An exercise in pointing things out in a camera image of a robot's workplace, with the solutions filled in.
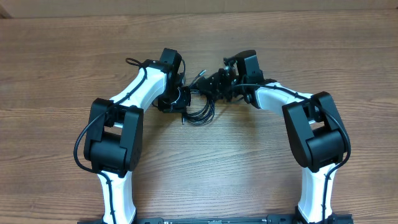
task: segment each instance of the robotic arm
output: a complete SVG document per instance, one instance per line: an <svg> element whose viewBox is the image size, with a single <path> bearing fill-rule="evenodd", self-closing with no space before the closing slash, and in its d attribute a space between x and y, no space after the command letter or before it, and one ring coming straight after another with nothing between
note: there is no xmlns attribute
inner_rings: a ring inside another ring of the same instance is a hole
<svg viewBox="0 0 398 224"><path fill-rule="evenodd" d="M275 80L265 80L254 50L225 58L225 68L209 78L200 77L191 86L183 86L185 72L178 73L181 61L177 51L165 49L160 60L146 60L140 67L137 78L120 94L110 100L97 99L93 102L89 124L101 114L105 115L87 131L84 155L86 160L91 161L92 170L98 173L101 181L105 213L101 220L89 223L159 224L158 221L161 220L167 224L161 218L137 220L132 201L132 172L141 156L142 122L146 109L157 98L158 109L164 113L186 113L192 89L214 101L220 98L231 100L232 97L243 95L245 101L256 108L271 110L283 116L293 155L302 166L302 196L295 215L269 215L258 220L238 218L233 219L234 222L258 221L267 224L273 220L275 223L276 220L280 224L309 224L326 220L328 223L353 223L351 215L336 216L330 208L334 169L341 163L347 150L344 136L341 135L345 129L328 93L298 93ZM145 74L146 80L140 85ZM114 105L114 102L123 99L135 88L136 91L127 100ZM310 124L314 122L324 122L325 125L312 130ZM107 133L104 131L105 126L122 128L122 133ZM187 222L173 221L181 224Z"/></svg>

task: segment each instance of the wooden table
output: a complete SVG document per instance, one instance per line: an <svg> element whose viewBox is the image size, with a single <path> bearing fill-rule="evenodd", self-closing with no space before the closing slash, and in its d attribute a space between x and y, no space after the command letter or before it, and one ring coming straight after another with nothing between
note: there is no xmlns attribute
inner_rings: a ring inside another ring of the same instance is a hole
<svg viewBox="0 0 398 224"><path fill-rule="evenodd" d="M0 223L102 216L100 182L76 166L75 139L92 101L134 78L124 58L158 59L164 47L182 54L188 81L255 49L265 77L331 93L353 148L334 211L397 223L395 10L0 20ZM149 109L133 182L139 217L254 217L292 213L301 171L282 118L217 102L204 127Z"/></svg>

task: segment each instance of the black wire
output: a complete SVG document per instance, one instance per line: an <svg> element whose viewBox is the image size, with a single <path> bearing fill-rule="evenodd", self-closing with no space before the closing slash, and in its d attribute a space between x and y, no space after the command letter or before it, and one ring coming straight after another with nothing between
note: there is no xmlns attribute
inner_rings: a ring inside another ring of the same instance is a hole
<svg viewBox="0 0 398 224"><path fill-rule="evenodd" d="M343 161L341 161L341 162L338 163L336 166L334 166L334 168L330 169L330 170L326 173L326 176L325 176L325 184L324 184L324 186L323 186L323 198L322 198L322 221L324 222L324 224L327 224L327 219L325 219L325 213L326 213L326 195L327 195L327 190L328 190L328 181L329 181L329 178L330 178L331 174L332 174L335 170L339 169L339 168L342 167L344 164L346 164L347 161L348 161L348 159L349 159L349 157L351 156L351 143L350 143L350 141L349 141L349 137L348 137L347 132L343 129L343 127L340 125L340 123L336 120L336 118L335 118L329 111L325 110L321 105L319 105L319 104L318 104L317 102L315 102L314 100L308 99L307 97L304 97L304 96L301 96L301 95L299 95L297 92L293 92L293 91L288 90L288 89L286 89L286 88L279 87L279 86L275 86L275 85L274 85L274 86L270 86L270 85L258 85L258 84L239 84L239 85L235 85L235 86L232 87L231 89L233 90L234 88L238 88L238 87L240 87L240 86L242 86L242 87L244 87L244 86L251 86L251 87L264 87L264 88L270 88L270 89L273 89L273 90L280 90L280 91L283 91L283 92L285 92L285 93L288 93L288 94L290 94L290 95L292 95L292 96L294 96L294 97L296 97L296 98L300 98L300 99L302 99L302 100L310 100L310 103L311 103L313 106L316 106L321 112L325 113L326 116L328 116L328 117L338 126L339 132L340 132L340 134L342 134L342 136L343 136L343 142L344 142L344 145L345 145L345 149L347 149L347 150L346 150L347 155L346 155L346 157L344 158Z"/></svg>
<svg viewBox="0 0 398 224"><path fill-rule="evenodd" d="M81 131L81 133L77 137L77 140L75 142L75 147L73 148L73 158L75 159L75 162L76 162L78 167L80 167L81 169L83 169L85 171L92 172L94 174L102 175L106 179L106 183L108 184L108 188L109 188L109 202L110 202L111 214L112 214L112 219L113 219L113 223L114 224L116 224L116 217L115 217L114 210L113 210L113 196L112 196L112 186L111 186L110 178L105 173L102 173L102 172L97 173L93 169L85 167L83 164L81 164L81 162L79 161L79 158L77 156L77 152L78 152L78 148L79 148L79 143L80 143L81 139L83 138L83 136L87 133L88 129L91 128L92 125L94 123L96 123L97 120L100 119L100 117L104 116L107 112L109 112L115 106L121 104L122 102L124 102L128 98L130 98L130 96L144 83L145 79L147 79L147 69L143 66L143 64L141 62L139 62L139 61L137 61L136 59L133 59L133 58L126 58L126 62L128 64L130 64L130 65L138 66L139 68L143 68L144 69L144 76L143 76L142 80L125 97L123 97L119 101L113 103L113 105L111 105L109 108L107 108L105 112L101 113L96 118L94 118L89 124L87 124L87 126Z"/></svg>

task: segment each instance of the table surface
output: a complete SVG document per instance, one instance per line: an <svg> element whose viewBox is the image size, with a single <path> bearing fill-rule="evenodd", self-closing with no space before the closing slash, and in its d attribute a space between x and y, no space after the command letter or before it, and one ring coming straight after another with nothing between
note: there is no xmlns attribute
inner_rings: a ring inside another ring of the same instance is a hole
<svg viewBox="0 0 398 224"><path fill-rule="evenodd" d="M76 166L75 139L93 100L134 79L124 59L158 59L164 47L182 54L188 82L255 49L266 78L331 93L353 148L336 175L334 211L356 223L397 222L396 10L3 19L0 30L0 223L102 216L100 182ZM294 211L301 169L283 118L220 101L208 126L182 126L155 108L144 117L133 177L139 217Z"/></svg>

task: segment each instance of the white arm segment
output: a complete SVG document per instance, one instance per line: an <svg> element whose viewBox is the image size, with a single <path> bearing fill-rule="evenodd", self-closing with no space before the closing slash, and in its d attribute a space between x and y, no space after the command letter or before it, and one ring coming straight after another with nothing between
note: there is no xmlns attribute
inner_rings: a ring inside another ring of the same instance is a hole
<svg viewBox="0 0 398 224"><path fill-rule="evenodd" d="M285 88L280 83L270 83L267 85ZM310 98L312 96L312 94L309 93L297 94L306 98ZM292 102L302 101L302 99L296 98L288 93L285 93L284 91L273 90L266 87L261 87L256 90L256 100L261 109L271 110L279 116L283 116L282 106ZM322 220L322 200L325 176L327 172L334 166L336 165L330 164L328 166L322 167L317 173L311 172L309 168L302 168L302 192L300 202L298 203L298 210L303 215L304 219L306 219L307 223L316 223ZM336 172L332 173L330 180L328 181L328 192L326 194L326 218L331 215L330 198L335 173Z"/></svg>
<svg viewBox="0 0 398 224"><path fill-rule="evenodd" d="M290 90L286 87L283 87L280 83L268 83L267 86L277 86L281 88L285 88ZM310 98L312 94L309 93L297 93L301 96ZM259 105L260 109L263 110L271 110L272 112L276 113L279 116L283 116L282 114L282 106L292 103L292 102L300 102L302 99L296 98L284 91L280 90L273 90L271 88L260 87L256 90L256 100L257 104Z"/></svg>
<svg viewBox="0 0 398 224"><path fill-rule="evenodd" d="M122 102L123 106L135 105L138 108L148 109L149 105L155 100L156 97L161 95L166 87L166 74L158 69L147 67L147 80L131 95L130 99ZM118 101L125 97L138 83L144 78L144 69L139 70L138 76L124 89L120 94L111 98L113 101ZM116 127L122 128L122 124L115 123ZM131 224L136 214L136 207L132 202L132 188L131 179L132 172L127 172L124 178L119 178L117 174L103 171L112 181L112 196L113 196L113 209L116 217L117 224ZM103 221L107 224L114 224L111 214L111 206L109 204L109 188L106 184L106 179L98 175L102 191L104 194L105 213Z"/></svg>
<svg viewBox="0 0 398 224"><path fill-rule="evenodd" d="M119 178L117 174L102 171L110 179L112 184L113 210L117 224L131 224L136 214L136 207L132 202L131 176L132 172L127 172L124 178ZM109 189L106 179L97 174L101 181L104 194L105 213L103 221L107 224L114 224L109 204Z"/></svg>
<svg viewBox="0 0 398 224"><path fill-rule="evenodd" d="M334 166L336 166L336 164L330 164L328 166L322 167L316 173L311 172L309 168L302 168L303 180L298 210L303 215L307 223L317 223L322 221L322 200L323 188L325 186L325 176L329 170L334 168ZM331 215L331 188L333 186L333 179L335 178L336 171L330 175L330 179L328 181L325 218L328 218L328 216Z"/></svg>

